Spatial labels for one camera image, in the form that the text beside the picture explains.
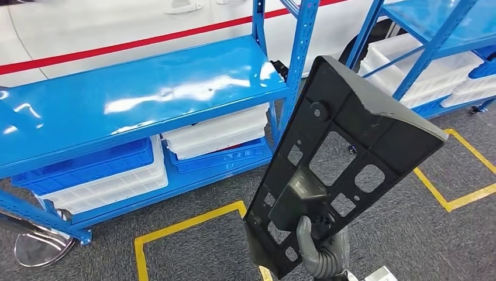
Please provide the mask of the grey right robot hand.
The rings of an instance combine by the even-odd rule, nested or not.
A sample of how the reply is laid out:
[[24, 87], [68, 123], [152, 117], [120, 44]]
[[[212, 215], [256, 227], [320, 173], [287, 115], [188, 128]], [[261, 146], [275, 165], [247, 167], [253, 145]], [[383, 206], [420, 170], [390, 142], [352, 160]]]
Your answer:
[[344, 227], [333, 237], [322, 242], [319, 247], [315, 246], [311, 230], [310, 218], [301, 216], [296, 234], [302, 262], [307, 272], [317, 279], [342, 273], [348, 265], [350, 256], [348, 227]]

